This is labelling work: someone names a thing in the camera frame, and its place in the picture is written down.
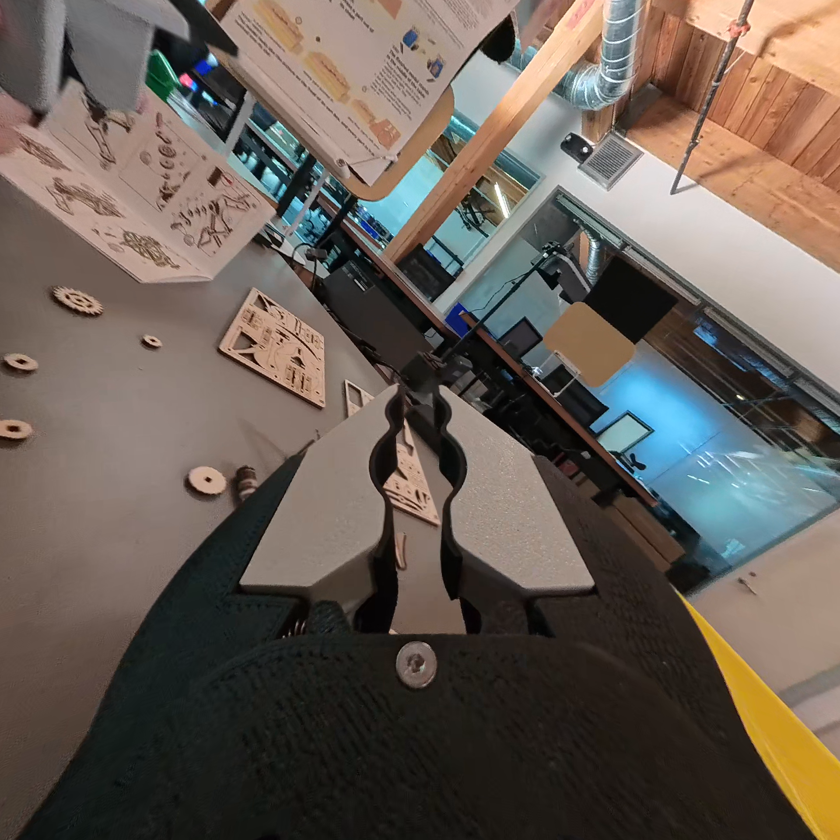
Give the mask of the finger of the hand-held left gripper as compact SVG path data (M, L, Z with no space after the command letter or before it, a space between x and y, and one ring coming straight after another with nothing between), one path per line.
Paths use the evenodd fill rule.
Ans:
M64 1L2 1L1 88L35 113L60 92L67 21Z
M236 43L201 2L66 2L71 60L93 106L135 110L158 30L238 55Z

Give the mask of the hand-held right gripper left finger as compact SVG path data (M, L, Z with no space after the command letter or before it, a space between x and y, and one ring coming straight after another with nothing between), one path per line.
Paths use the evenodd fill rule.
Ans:
M363 633L388 634L398 582L393 504L403 391L386 388L313 444L240 578L246 593L336 602Z

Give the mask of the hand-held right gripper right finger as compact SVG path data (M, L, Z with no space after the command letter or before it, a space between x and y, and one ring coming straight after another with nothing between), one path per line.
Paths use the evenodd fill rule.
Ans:
M595 581L524 445L445 386L434 394L438 468L450 485L440 569L467 634L512 604L529 631L539 599L587 596Z

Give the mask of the square wooden parts sheet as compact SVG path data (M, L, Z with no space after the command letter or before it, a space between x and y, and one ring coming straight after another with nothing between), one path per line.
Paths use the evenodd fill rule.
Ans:
M249 289L218 350L310 405L325 407L322 334L257 288Z

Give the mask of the person's left hand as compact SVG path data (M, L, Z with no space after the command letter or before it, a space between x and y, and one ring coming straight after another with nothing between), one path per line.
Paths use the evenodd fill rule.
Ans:
M20 145L18 131L25 125L38 126L41 115L1 90L1 155Z

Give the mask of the green storage bins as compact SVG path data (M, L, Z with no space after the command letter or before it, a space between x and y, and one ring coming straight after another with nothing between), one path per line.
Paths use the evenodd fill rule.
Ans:
M180 87L179 78L170 62L158 49L151 51L148 58L145 83L163 102L168 102L172 93Z

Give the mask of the pointed engraved wooden part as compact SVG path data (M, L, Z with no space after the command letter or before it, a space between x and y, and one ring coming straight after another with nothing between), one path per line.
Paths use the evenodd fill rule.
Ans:
M384 483L393 507L435 527L440 519L408 422L395 440L397 466Z

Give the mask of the white instruction booklet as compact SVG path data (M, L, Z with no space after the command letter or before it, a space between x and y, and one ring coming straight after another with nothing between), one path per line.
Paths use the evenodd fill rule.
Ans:
M274 204L170 104L144 96L142 112L95 120L69 81L39 127L18 127L2 177L138 282L210 281Z

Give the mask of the tan board on stand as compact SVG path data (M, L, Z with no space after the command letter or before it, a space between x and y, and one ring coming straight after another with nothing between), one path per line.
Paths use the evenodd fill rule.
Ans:
M591 388L607 383L636 353L633 342L583 302L567 307L542 343Z

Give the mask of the clipboard with instruction sheets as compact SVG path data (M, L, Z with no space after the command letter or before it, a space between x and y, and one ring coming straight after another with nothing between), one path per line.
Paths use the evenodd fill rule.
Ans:
M452 80L512 1L239 1L206 8L220 61L350 193L379 201L454 110Z

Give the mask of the wooden gear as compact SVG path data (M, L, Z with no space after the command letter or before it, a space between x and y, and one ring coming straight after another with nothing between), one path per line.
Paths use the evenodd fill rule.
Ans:
M96 318L104 312L98 299L78 289L54 286L50 295L61 307L84 317Z

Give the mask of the yellow plastic bin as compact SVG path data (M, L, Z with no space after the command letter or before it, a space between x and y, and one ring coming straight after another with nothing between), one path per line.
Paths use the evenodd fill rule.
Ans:
M717 661L738 716L765 767L820 839L839 838L839 762L723 637L684 607Z

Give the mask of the hanging metal rod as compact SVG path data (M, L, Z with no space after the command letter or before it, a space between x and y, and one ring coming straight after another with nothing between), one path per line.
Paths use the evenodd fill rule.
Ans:
M732 59L732 54L734 53L738 42L740 41L740 38L743 37L747 32L749 32L749 15L753 8L753 4L754 1L744 1L738 13L738 16L730 22L730 25L728 27L728 41L723 51L721 52L721 56L717 63L715 72L712 76L706 97L698 113L696 124L690 135L685 152L683 154L681 162L679 163L679 167L677 168L675 179L672 182L672 185L668 191L668 194L671 196L679 192L680 184L686 173L686 168L688 166L688 163L690 162L690 158L700 143L700 136L708 119L711 107L718 95L718 90L723 82L723 79L728 72L730 62Z

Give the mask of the black wall screen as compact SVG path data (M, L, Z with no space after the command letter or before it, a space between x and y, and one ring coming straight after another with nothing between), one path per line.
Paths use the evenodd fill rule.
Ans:
M678 302L621 257L614 257L583 303L633 344L638 344Z

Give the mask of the wall vent grille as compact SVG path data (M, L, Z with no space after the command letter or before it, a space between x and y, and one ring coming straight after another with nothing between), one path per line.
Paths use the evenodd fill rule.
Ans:
M610 192L643 155L644 151L635 143L612 130L578 165L578 172L604 191Z

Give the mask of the wooden beam post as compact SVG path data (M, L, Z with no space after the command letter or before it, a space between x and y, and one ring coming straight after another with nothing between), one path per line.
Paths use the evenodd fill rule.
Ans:
M386 247L387 259L395 264L416 246L425 245L456 210L563 75L595 42L602 32L603 7L603 1L572 4L536 56Z

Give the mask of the silver elbow air duct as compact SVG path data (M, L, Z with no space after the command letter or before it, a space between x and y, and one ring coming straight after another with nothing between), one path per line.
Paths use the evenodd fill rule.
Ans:
M522 71L537 55L532 43L549 21L571 2L521 1L515 9L516 43L507 65ZM648 9L645 1L604 2L600 58L581 60L567 71L553 93L582 111L601 111L630 92Z

